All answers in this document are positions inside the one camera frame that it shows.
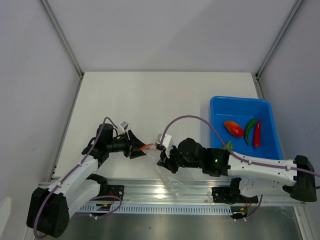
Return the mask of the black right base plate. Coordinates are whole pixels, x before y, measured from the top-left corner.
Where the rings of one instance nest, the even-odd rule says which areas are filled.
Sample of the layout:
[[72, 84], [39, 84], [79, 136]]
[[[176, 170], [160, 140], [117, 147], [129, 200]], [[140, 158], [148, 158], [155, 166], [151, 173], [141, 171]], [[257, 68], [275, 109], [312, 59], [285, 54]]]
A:
[[211, 195], [214, 203], [233, 205], [245, 203], [257, 204], [259, 202], [257, 196], [246, 197], [240, 193], [231, 193], [230, 187], [226, 186], [213, 187], [211, 189]]

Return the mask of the red chili pepper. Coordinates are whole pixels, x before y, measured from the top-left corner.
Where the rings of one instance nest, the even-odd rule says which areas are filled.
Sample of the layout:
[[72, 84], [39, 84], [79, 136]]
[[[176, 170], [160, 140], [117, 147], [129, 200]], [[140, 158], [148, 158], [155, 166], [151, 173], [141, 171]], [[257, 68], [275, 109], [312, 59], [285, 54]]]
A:
[[258, 120], [253, 136], [253, 146], [255, 149], [258, 149], [261, 145], [261, 119]]

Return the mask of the right aluminium corner post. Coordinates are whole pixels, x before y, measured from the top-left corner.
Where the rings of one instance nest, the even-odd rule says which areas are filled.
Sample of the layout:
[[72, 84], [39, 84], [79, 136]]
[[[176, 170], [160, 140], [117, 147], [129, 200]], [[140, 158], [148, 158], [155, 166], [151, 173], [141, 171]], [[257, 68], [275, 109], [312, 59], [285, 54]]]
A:
[[285, 39], [287, 33], [289, 32], [291, 26], [293, 25], [294, 21], [298, 17], [300, 11], [302, 10], [303, 6], [305, 5], [306, 0], [295, 0], [293, 6], [289, 10], [289, 13], [284, 19], [284, 22], [281, 24], [279, 31], [277, 32], [270, 48], [268, 49], [265, 57], [263, 58], [257, 72], [255, 73], [255, 78], [259, 81], [267, 69], [269, 63], [271, 62], [272, 58], [276, 54], [278, 48], [280, 47], [281, 43]]

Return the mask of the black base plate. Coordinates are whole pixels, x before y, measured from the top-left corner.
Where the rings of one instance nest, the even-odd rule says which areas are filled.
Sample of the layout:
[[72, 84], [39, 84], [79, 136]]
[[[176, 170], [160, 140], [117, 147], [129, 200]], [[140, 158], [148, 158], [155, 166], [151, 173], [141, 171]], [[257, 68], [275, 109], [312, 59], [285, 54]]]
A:
[[231, 193], [230, 187], [226, 186], [213, 187], [211, 189], [211, 195], [214, 203], [233, 205], [245, 203], [257, 204], [259, 202], [257, 196], [246, 197], [240, 193]]
[[112, 196], [110, 198], [110, 200], [112, 202], [117, 202], [118, 201], [117, 198], [120, 198], [121, 200], [123, 200], [124, 190], [125, 190], [125, 186], [124, 185], [111, 184], [111, 185], [108, 186], [108, 189], [107, 189], [106, 193], [107, 193], [108, 196]]

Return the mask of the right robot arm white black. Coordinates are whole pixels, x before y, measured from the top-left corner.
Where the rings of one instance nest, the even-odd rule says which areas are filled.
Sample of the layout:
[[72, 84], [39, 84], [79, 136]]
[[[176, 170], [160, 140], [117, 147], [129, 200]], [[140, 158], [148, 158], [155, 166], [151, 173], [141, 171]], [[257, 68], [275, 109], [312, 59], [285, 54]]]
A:
[[[192, 138], [186, 138], [178, 146], [171, 136], [157, 139], [155, 147], [160, 151], [157, 165], [175, 174], [179, 168], [201, 169], [211, 177], [241, 176], [239, 183], [228, 189], [228, 196], [234, 202], [245, 197], [272, 194], [276, 188], [301, 202], [316, 202], [317, 187], [315, 169], [306, 156], [294, 159], [273, 160], [243, 155], [227, 149], [205, 148]], [[258, 178], [272, 184], [258, 186], [245, 183], [243, 178]]]

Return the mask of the blue plastic tray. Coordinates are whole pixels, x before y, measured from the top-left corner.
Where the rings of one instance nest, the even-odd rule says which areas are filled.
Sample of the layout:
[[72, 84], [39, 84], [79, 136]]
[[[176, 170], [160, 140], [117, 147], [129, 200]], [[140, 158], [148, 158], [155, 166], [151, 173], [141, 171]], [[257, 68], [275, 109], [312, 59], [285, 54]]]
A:
[[[232, 150], [239, 154], [283, 160], [283, 154], [277, 134], [276, 124], [270, 103], [263, 99], [214, 96], [210, 100], [210, 123], [222, 140], [232, 143]], [[235, 137], [230, 134], [224, 123], [233, 121], [244, 131], [248, 124], [255, 119], [260, 123], [260, 146], [254, 146], [256, 127], [253, 126], [248, 137]]]

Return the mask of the left aluminium corner post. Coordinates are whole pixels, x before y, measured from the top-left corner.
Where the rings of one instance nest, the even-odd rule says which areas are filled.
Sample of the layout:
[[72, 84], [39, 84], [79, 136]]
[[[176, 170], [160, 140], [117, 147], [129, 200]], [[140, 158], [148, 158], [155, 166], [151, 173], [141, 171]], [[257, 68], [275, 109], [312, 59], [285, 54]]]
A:
[[65, 54], [67, 55], [69, 61], [71, 62], [71, 65], [73, 66], [76, 74], [80, 79], [83, 78], [84, 72], [82, 71], [80, 64], [74, 54], [74, 51], [72, 50], [64, 31], [49, 3], [48, 0], [38, 0], [39, 5], [41, 6], [45, 16], [47, 17], [47, 20], [49, 24], [51, 25], [58, 41], [60, 42], [60, 45], [62, 46]]

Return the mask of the aluminium corner post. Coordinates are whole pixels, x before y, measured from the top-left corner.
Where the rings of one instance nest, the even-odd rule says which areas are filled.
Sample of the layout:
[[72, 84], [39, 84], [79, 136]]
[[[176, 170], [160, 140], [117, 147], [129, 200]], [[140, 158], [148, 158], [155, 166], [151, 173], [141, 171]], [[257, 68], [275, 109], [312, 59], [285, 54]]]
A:
[[306, 0], [295, 0], [293, 6], [289, 10], [289, 13], [284, 19], [284, 22], [281, 24], [279, 31], [277, 32], [270, 48], [268, 49], [265, 57], [263, 58], [257, 72], [255, 73], [255, 78], [259, 81], [267, 69], [269, 63], [271, 62], [272, 58], [276, 54], [278, 48], [280, 47], [281, 43], [285, 39], [287, 33], [289, 32], [291, 26], [293, 25], [294, 21], [298, 17], [300, 11], [302, 10], [303, 6], [305, 5]]
[[48, 0], [38, 0], [39, 5], [41, 6], [45, 16], [47, 17], [47, 20], [49, 24], [51, 25], [58, 41], [60, 42], [60, 45], [62, 46], [65, 54], [67, 55], [69, 61], [71, 62], [71, 65], [73, 66], [76, 74], [80, 79], [83, 78], [84, 72], [82, 71], [80, 64], [74, 54], [74, 51], [72, 50], [64, 31], [49, 3]]

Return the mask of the green grape bunch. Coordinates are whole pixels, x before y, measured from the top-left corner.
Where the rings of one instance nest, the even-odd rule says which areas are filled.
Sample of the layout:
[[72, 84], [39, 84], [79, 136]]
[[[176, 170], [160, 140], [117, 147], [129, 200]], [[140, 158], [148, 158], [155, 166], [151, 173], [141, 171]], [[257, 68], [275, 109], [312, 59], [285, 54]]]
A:
[[230, 150], [233, 150], [233, 143], [231, 141], [227, 142], [226, 145]]

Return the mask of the green chili pepper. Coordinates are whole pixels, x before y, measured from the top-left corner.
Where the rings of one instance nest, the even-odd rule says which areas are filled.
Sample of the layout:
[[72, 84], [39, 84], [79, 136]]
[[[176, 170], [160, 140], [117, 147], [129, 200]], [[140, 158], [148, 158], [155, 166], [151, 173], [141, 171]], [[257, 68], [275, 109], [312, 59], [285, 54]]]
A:
[[245, 142], [248, 146], [250, 145], [249, 134], [250, 134], [250, 131], [252, 130], [252, 128], [255, 126], [256, 122], [257, 122], [256, 119], [252, 118], [249, 121], [249, 123], [247, 124], [246, 129], [244, 131]]

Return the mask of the orange red mango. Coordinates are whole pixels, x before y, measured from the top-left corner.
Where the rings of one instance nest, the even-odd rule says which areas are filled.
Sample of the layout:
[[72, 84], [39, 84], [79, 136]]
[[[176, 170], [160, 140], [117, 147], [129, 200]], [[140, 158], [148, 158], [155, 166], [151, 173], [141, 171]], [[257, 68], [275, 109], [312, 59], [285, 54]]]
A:
[[238, 125], [234, 121], [225, 121], [223, 125], [228, 130], [228, 132], [236, 138], [241, 138], [245, 134], [244, 130], [240, 127], [240, 125]]

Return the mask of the aluminium mounting rail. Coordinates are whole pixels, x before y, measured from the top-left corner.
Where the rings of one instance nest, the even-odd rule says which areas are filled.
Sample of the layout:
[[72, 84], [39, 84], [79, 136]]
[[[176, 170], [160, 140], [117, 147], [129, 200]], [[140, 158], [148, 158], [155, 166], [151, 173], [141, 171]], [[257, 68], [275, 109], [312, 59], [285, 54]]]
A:
[[[160, 179], [108, 178], [109, 185], [122, 185], [123, 201], [131, 204], [204, 205], [214, 204], [213, 187], [229, 187], [230, 178], [195, 180], [189, 186], [179, 188], [178, 196], [169, 193]], [[306, 202], [292, 199], [287, 193], [263, 193], [262, 206], [304, 206]]]

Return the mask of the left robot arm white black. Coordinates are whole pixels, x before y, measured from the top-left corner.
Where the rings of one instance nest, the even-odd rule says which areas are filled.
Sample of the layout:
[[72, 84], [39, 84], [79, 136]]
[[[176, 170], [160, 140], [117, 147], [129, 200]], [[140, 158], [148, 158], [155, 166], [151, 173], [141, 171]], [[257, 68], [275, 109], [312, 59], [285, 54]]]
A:
[[121, 152], [130, 159], [144, 156], [144, 145], [131, 130], [117, 134], [112, 124], [100, 124], [72, 169], [49, 186], [33, 191], [26, 225], [34, 236], [60, 237], [72, 216], [88, 201], [122, 202], [121, 196], [111, 192], [107, 178], [96, 171], [111, 153]]

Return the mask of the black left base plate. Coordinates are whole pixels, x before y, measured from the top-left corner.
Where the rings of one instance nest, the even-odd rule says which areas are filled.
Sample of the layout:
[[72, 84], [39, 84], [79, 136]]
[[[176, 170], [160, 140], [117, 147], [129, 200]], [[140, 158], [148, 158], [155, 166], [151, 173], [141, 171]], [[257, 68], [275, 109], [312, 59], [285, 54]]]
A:
[[108, 189], [107, 189], [106, 193], [107, 193], [108, 196], [112, 196], [110, 198], [110, 200], [112, 202], [117, 202], [118, 201], [117, 198], [120, 198], [121, 200], [123, 200], [124, 190], [125, 190], [125, 186], [124, 185], [111, 184], [111, 185], [108, 186]]

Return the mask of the clear zip bag orange zipper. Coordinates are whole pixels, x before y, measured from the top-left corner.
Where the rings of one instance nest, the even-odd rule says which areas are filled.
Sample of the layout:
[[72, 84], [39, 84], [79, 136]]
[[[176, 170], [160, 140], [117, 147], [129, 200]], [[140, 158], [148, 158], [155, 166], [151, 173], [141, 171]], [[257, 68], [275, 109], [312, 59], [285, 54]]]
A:
[[176, 173], [172, 173], [158, 165], [161, 151], [156, 149], [154, 143], [146, 144], [140, 150], [154, 162], [155, 169], [171, 198], [177, 199], [193, 188], [195, 180], [186, 168], [179, 168]]

